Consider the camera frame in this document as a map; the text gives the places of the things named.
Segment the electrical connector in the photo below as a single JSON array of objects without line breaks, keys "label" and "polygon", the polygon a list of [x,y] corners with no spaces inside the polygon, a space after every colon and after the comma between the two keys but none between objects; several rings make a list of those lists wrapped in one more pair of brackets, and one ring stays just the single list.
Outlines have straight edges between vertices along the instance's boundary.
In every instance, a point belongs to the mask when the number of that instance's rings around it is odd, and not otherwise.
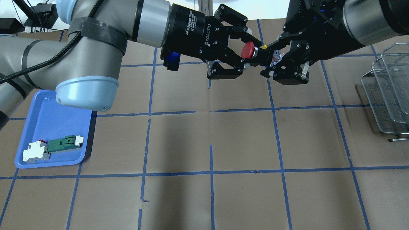
[{"label": "electrical connector", "polygon": [[81,136],[66,136],[65,138],[50,140],[48,143],[48,151],[50,153],[65,151],[70,149],[77,149],[82,147],[84,137]]},{"label": "electrical connector", "polygon": [[23,151],[23,162],[34,163],[49,158],[50,153],[47,151],[47,143],[43,140],[28,144],[28,149]]}]

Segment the green component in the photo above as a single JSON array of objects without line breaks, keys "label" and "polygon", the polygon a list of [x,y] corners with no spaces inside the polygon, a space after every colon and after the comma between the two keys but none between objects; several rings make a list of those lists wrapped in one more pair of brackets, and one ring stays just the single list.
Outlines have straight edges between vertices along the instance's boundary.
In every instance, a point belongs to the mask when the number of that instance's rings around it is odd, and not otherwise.
[{"label": "green component", "polygon": [[48,142],[47,150],[50,153],[52,153],[52,152],[69,150],[69,149],[78,149],[78,148],[81,148],[81,146],[82,145],[75,146],[75,136],[71,135],[71,136],[66,136],[65,138],[61,138],[61,139],[50,140]]}]

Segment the light blue joint cap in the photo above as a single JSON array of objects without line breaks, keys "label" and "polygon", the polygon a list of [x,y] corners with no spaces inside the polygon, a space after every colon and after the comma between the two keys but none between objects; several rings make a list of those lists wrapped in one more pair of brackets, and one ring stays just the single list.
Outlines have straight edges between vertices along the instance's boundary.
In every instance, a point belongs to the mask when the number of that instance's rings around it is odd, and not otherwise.
[{"label": "light blue joint cap", "polygon": [[107,111],[114,103],[118,86],[118,80],[112,77],[78,77],[57,85],[56,100],[65,106]]},{"label": "light blue joint cap", "polygon": [[70,24],[77,0],[57,0],[57,13],[64,23]]}]

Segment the blue tape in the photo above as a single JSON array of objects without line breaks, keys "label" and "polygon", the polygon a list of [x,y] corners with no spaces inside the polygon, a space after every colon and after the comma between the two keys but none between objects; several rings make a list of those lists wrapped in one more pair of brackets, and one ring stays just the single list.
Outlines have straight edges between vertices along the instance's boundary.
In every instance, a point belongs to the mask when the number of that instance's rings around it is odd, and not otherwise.
[{"label": "blue tape", "polygon": [[81,175],[81,169],[82,169],[82,162],[80,162],[79,166],[78,166],[78,172],[77,172],[77,176],[76,176],[76,180],[75,180],[74,192],[72,193],[70,212],[68,213],[67,227],[65,228],[66,230],[70,229],[72,211],[74,209],[75,196],[76,196],[76,192],[77,192],[77,189],[78,189],[78,182],[79,182],[79,177]]},{"label": "blue tape", "polygon": [[214,221],[214,182],[213,182],[213,145],[210,145],[210,204],[211,204],[211,230],[215,230]]},{"label": "blue tape", "polygon": [[143,169],[143,177],[142,177],[142,185],[141,185],[141,200],[144,200],[144,195],[145,195],[146,165],[148,163],[148,149],[149,149],[149,132],[151,130],[151,120],[150,119],[148,119],[147,129],[148,130],[146,132],[144,169]]},{"label": "blue tape", "polygon": [[333,108],[333,106],[303,106],[303,107],[278,107],[275,110],[290,110],[290,109],[312,109],[312,108]]},{"label": "blue tape", "polygon": [[336,102],[335,102],[334,94],[333,94],[332,89],[331,89],[331,85],[330,85],[330,82],[329,82],[329,79],[328,79],[327,71],[326,71],[325,66],[324,66],[324,62],[323,62],[323,61],[320,61],[320,62],[321,62],[322,70],[323,70],[323,72],[324,72],[325,81],[327,82],[328,90],[329,90],[329,93],[330,93],[330,95],[331,95],[331,100],[332,100],[332,103],[333,103],[333,106],[334,106],[335,115],[337,116],[339,131],[341,132],[342,141],[344,142],[345,152],[346,152],[346,155],[347,155],[347,157],[348,157],[349,166],[350,166],[350,168],[351,168],[352,177],[353,177],[353,179],[354,179],[355,188],[356,188],[356,190],[357,190],[358,200],[359,200],[359,203],[360,203],[360,206],[361,206],[362,215],[364,216],[364,221],[365,221],[366,229],[367,229],[367,230],[370,230],[371,227],[370,227],[370,225],[369,225],[368,217],[367,217],[367,215],[366,215],[366,210],[365,210],[365,207],[364,207],[364,202],[363,202],[363,200],[362,200],[361,191],[360,191],[360,189],[359,189],[359,185],[358,185],[358,181],[357,181],[357,178],[356,178],[354,166],[353,166],[353,163],[352,163],[352,160],[351,160],[351,155],[350,155],[350,152],[349,152],[348,144],[347,144],[347,142],[346,142],[346,137],[345,137],[345,133],[344,133],[344,128],[342,127],[341,119],[340,119],[340,117],[339,117],[337,104],[336,104]]},{"label": "blue tape", "polygon": [[217,111],[210,111],[210,113],[228,113],[228,112],[246,112],[246,111],[270,111],[271,108],[238,108],[238,109],[220,109]]},{"label": "blue tape", "polygon": [[139,209],[138,230],[141,230],[141,224],[142,224],[142,209]]},{"label": "blue tape", "polygon": [[14,176],[13,176],[13,180],[11,181],[9,193],[7,194],[6,202],[4,203],[4,206],[3,206],[3,211],[0,216],[0,226],[1,226],[1,223],[3,222],[4,214],[6,213],[7,205],[9,204],[9,201],[10,201],[11,192],[13,191],[14,183],[16,182],[16,178],[17,178],[17,174],[18,174],[18,168],[16,168],[16,171],[14,172]]},{"label": "blue tape", "polygon": [[348,171],[351,168],[319,168],[319,169],[286,169],[285,172],[326,172],[326,171]]},{"label": "blue tape", "polygon": [[121,114],[99,114],[97,117],[132,117],[132,116],[146,116],[149,113],[121,113]]},{"label": "blue tape", "polygon": [[338,57],[373,57],[376,54],[346,54],[346,55],[339,55]]},{"label": "blue tape", "polygon": [[144,66],[153,66],[153,64],[122,65],[121,68],[127,68],[127,67],[144,67]]},{"label": "blue tape", "polygon": [[354,167],[354,170],[409,169],[409,165]]},{"label": "blue tape", "polygon": [[152,99],[153,99],[153,84],[155,83],[156,53],[157,53],[157,48],[155,47],[155,53],[154,53],[154,55],[153,55],[153,68],[152,68],[152,80],[151,80],[151,94],[149,95],[149,116],[152,115]]},{"label": "blue tape", "polygon": [[261,40],[262,44],[264,45],[263,33],[261,32],[261,26],[260,26],[260,20],[259,19],[257,19],[257,25],[258,25],[258,32],[260,34],[260,40]]},{"label": "blue tape", "polygon": [[344,106],[337,106],[337,108],[361,108],[361,107],[369,107],[369,105],[344,105]]},{"label": "blue tape", "polygon": [[189,113],[196,113],[196,111],[193,110],[193,111],[178,111],[178,112],[158,112],[158,113],[151,113],[151,115],[189,114]]},{"label": "blue tape", "polygon": [[142,173],[132,174],[101,174],[101,175],[81,175],[80,178],[113,178],[113,177],[141,177]]},{"label": "blue tape", "polygon": [[[263,41],[263,33],[261,31],[261,26],[260,26],[260,20],[257,19],[257,25],[258,25],[258,31],[260,32],[260,38],[261,41],[264,44]],[[271,93],[271,85],[270,85],[270,79],[267,78],[267,86],[268,86],[268,94],[270,97],[270,103],[271,103],[271,108],[272,108],[272,113],[273,113],[273,123],[274,123],[274,131],[276,134],[276,141],[277,141],[277,149],[279,152],[279,160],[280,160],[280,170],[281,170],[281,177],[282,177],[282,182],[283,182],[283,192],[284,192],[284,200],[285,200],[285,209],[287,211],[287,220],[288,220],[288,228],[289,230],[292,230],[292,222],[291,222],[291,213],[290,213],[290,205],[288,202],[288,194],[287,194],[287,184],[285,182],[285,169],[284,169],[284,163],[283,163],[283,156],[281,154],[281,145],[280,145],[280,137],[279,137],[279,130],[277,126],[277,118],[276,118],[276,111],[275,111],[275,106],[274,106],[274,101]]]},{"label": "blue tape", "polygon": [[209,175],[209,171],[179,172],[179,173],[146,173],[146,176],[191,176],[191,175]]},{"label": "blue tape", "polygon": [[64,36],[64,31],[61,31],[60,41],[63,40],[63,36]]},{"label": "blue tape", "polygon": [[373,45],[371,45],[371,49],[372,49],[372,52],[373,52],[373,55],[375,56],[375,58],[378,59],[378,54],[376,53],[375,47]]},{"label": "blue tape", "polygon": [[10,121],[24,121],[27,120],[25,117],[18,117],[18,118],[10,118]]},{"label": "blue tape", "polygon": [[76,175],[59,175],[59,176],[17,176],[17,180],[24,179],[62,179],[62,178],[77,178]]}]

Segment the black cable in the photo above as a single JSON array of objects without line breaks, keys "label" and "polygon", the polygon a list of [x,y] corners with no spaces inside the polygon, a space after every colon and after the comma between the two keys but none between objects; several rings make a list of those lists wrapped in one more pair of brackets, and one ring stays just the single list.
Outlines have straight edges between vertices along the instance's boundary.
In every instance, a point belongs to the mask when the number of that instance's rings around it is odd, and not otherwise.
[{"label": "black cable", "polygon": [[11,0],[11,2],[13,3],[14,9],[16,10],[16,14],[17,14],[18,19],[20,20],[20,23],[23,25],[23,22],[21,21],[21,18],[20,18],[20,16],[18,15],[18,12],[17,12],[17,9],[16,9],[16,5],[14,4],[13,0]]},{"label": "black cable", "polygon": [[[88,15],[89,18],[93,18],[98,10],[98,8],[101,6],[102,2],[104,0],[98,0],[95,5],[93,6],[93,8],[91,9],[90,14]],[[13,74],[10,74],[9,76],[0,79],[0,84],[3,84],[6,81],[10,81],[16,77],[22,76],[24,74],[28,74],[30,72],[39,70],[41,68],[44,68],[48,65],[51,65],[53,63],[55,63],[56,61],[58,61],[62,56],[64,56],[71,48],[73,48],[80,40],[81,40],[82,36],[81,36],[81,32],[78,32],[74,38],[59,52],[57,53],[57,55],[55,55],[54,57],[52,57],[50,60],[45,61],[43,63],[40,63],[38,65],[29,67],[25,70],[20,70],[18,72],[15,72]]]},{"label": "black cable", "polygon": [[50,29],[50,30],[56,30],[56,31],[66,31],[66,30],[69,30],[69,28],[68,28],[68,29]]},{"label": "black cable", "polygon": [[34,13],[35,13],[36,16],[37,16],[38,21],[40,22],[40,26],[41,26],[41,27],[40,27],[40,32],[41,32],[41,28],[45,29],[45,27],[44,27],[43,23],[41,22],[41,19],[40,19],[40,17],[38,16],[38,13],[37,13],[36,10],[34,9],[34,7],[31,5],[30,1],[29,1],[29,0],[26,0],[26,1],[27,1],[28,5],[30,5],[31,9],[34,11]]}]

